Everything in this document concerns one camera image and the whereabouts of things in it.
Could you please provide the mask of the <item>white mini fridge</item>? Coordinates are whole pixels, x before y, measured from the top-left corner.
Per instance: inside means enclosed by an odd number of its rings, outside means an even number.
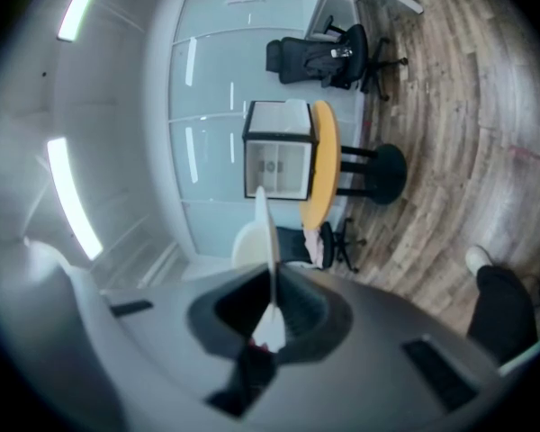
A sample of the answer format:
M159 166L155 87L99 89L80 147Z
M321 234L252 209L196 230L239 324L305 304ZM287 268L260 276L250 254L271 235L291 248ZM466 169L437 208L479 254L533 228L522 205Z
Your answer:
M251 102L242 139L247 198L253 198L259 187L269 199L309 198L319 140L307 102Z

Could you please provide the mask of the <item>round orange table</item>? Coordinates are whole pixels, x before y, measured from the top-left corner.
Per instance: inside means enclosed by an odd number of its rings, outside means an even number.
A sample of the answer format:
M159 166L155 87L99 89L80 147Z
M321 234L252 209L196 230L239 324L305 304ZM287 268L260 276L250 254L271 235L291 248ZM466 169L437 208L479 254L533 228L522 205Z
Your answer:
M374 150L343 146L337 117L325 101L311 107L311 118L319 140L310 195L299 204L306 230L315 230L325 222L338 196L367 198L377 205L391 204L401 196L408 167L397 146L382 144Z

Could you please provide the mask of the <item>long ceiling light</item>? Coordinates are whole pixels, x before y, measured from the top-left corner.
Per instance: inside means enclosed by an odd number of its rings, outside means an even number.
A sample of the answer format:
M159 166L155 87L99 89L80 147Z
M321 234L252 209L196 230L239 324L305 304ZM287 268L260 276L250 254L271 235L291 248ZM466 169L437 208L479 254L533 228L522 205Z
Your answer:
M72 232L90 261L104 251L103 245L86 216L72 175L68 143L65 138L56 138L47 143L50 173L61 208Z
M73 42L78 35L81 23L91 0L71 0L58 30L58 40Z

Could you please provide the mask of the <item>person's white shoe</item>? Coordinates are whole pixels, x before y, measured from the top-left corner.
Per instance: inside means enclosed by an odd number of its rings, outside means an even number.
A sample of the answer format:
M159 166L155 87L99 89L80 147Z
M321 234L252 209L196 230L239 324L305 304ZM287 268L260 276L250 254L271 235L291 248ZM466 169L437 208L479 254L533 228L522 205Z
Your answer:
M469 247L464 258L467 269L474 277L477 277L480 270L484 267L493 266L489 254L480 246Z

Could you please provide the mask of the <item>person's black trouser leg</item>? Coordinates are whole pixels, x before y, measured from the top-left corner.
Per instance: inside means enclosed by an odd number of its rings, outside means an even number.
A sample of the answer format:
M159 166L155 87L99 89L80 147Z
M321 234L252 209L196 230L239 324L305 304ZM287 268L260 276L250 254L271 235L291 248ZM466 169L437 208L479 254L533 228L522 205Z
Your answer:
M504 365L538 340L533 303L526 287L506 268L485 265L476 283L479 295L467 336Z

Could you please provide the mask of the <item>black jacket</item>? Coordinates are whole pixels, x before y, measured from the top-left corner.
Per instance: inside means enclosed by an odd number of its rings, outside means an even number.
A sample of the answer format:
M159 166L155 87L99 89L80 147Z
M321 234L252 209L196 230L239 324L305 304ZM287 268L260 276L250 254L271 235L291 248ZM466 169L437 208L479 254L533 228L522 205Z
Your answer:
M283 38L278 77L284 85L314 80L323 88L348 89L346 71L352 55L345 43Z

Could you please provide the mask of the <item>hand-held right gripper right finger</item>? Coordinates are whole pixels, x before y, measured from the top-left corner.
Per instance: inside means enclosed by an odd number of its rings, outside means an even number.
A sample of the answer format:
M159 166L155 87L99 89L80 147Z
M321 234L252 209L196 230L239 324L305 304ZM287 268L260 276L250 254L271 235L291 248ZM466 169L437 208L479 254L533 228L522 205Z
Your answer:
M461 432L504 395L497 364L402 299L319 271L301 277L348 303L352 326L316 363L279 369L247 424L263 432Z

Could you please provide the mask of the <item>black office chair with headrest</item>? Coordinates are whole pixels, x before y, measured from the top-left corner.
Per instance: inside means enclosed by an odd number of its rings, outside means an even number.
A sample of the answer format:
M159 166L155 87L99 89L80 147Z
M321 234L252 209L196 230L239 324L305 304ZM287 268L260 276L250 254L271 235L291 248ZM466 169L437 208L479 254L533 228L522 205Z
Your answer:
M385 68L396 66L407 66L409 61L406 58L396 60L381 60L380 56L383 47L390 42L386 37L379 39L373 53L369 51L368 40L365 28L357 23L349 29L343 30L333 24L333 18L329 17L326 22L328 32L335 32L338 37L335 40L311 40L335 43L345 43L352 50L353 55L349 59L346 68L346 80L352 84L358 82L360 91L364 94L369 92L369 85L374 85L380 100L387 102L390 97L383 91L379 72ZM280 67L280 40L271 40L266 44L265 49L265 70L278 75Z
M302 229L278 227L278 246L282 262L302 268L319 269L321 271L330 269L335 262L345 263L351 273L358 273L359 268L351 264L348 248L351 246L364 247L367 245L367 240L365 238L347 239L347 226L352 222L352 218L346 217L340 231L334 230L328 221L325 221L318 228L324 242L324 261L322 268L317 268L311 263L309 253L304 246Z

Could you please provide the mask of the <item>beige cloth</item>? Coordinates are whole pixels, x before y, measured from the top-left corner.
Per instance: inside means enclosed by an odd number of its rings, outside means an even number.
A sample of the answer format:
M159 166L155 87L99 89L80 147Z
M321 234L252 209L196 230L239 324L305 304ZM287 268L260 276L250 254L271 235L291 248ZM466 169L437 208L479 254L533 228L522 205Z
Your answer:
M303 229L304 246L307 249L311 263L317 268L323 267L324 242L318 229Z

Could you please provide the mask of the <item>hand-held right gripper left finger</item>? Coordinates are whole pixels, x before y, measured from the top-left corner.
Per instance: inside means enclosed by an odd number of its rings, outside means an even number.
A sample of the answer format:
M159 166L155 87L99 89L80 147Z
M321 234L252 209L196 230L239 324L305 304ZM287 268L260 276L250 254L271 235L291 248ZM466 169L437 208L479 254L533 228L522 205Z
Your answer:
M271 384L252 338L269 293L265 265L107 293L127 432L271 432L269 414L250 415Z

